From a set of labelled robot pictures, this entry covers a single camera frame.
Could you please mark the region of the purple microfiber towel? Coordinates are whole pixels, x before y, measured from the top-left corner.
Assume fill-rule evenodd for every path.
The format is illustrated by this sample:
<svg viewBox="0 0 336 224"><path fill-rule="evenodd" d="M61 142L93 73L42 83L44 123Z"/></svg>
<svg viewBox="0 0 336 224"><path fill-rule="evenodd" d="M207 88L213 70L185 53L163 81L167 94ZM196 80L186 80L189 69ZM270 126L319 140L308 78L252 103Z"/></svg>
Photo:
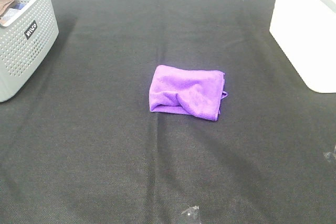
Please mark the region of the purple microfiber towel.
<svg viewBox="0 0 336 224"><path fill-rule="evenodd" d="M221 71L159 65L149 89L149 110L217 121L225 97L225 74Z"/></svg>

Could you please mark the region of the blue cloth in basket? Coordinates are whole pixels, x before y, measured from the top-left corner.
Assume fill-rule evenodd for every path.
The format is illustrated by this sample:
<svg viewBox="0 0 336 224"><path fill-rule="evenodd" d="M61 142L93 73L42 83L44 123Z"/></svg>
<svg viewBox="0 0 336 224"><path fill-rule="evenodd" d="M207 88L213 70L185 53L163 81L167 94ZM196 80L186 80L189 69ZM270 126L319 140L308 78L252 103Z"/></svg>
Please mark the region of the blue cloth in basket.
<svg viewBox="0 0 336 224"><path fill-rule="evenodd" d="M5 24L7 21L9 21L13 16L15 16L23 7L25 4L19 3L15 6L7 9L3 16L1 16L1 24Z"/></svg>

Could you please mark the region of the white plastic storage box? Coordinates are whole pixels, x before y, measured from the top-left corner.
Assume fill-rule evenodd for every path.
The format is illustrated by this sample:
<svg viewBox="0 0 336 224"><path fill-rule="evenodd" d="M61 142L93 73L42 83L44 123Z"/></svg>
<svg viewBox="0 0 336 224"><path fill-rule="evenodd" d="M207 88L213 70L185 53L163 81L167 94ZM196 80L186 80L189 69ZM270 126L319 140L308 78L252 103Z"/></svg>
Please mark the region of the white plastic storage box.
<svg viewBox="0 0 336 224"><path fill-rule="evenodd" d="M335 0L275 0L269 31L309 89L335 92Z"/></svg>

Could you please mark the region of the brown cloth in basket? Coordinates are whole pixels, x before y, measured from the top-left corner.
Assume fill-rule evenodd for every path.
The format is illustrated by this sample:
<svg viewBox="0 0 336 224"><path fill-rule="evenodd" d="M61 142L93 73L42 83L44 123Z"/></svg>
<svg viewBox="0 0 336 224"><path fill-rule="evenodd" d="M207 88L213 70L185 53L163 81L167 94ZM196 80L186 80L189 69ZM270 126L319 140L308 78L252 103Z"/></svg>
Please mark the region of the brown cloth in basket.
<svg viewBox="0 0 336 224"><path fill-rule="evenodd" d="M5 13L16 5L16 0L0 0L0 17L3 17Z"/></svg>

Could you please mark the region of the grey perforated laundry basket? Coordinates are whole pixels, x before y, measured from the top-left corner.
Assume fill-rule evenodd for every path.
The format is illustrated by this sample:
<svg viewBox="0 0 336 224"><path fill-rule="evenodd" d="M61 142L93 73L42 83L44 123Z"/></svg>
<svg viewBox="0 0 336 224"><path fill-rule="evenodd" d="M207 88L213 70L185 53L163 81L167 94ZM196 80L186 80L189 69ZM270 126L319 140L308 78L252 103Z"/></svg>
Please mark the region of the grey perforated laundry basket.
<svg viewBox="0 0 336 224"><path fill-rule="evenodd" d="M1 24L1 102L21 89L59 34L51 0L16 2L25 6Z"/></svg>

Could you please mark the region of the black table cloth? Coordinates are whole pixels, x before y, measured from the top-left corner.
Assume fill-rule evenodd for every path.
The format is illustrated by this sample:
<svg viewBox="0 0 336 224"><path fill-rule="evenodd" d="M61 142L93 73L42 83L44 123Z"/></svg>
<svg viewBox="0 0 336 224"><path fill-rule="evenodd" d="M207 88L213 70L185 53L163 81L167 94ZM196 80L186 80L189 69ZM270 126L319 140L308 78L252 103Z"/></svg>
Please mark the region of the black table cloth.
<svg viewBox="0 0 336 224"><path fill-rule="evenodd" d="M335 95L269 33L275 0L52 0L59 35L1 104L1 223L335 223ZM151 113L160 64L220 70L217 122Z"/></svg>

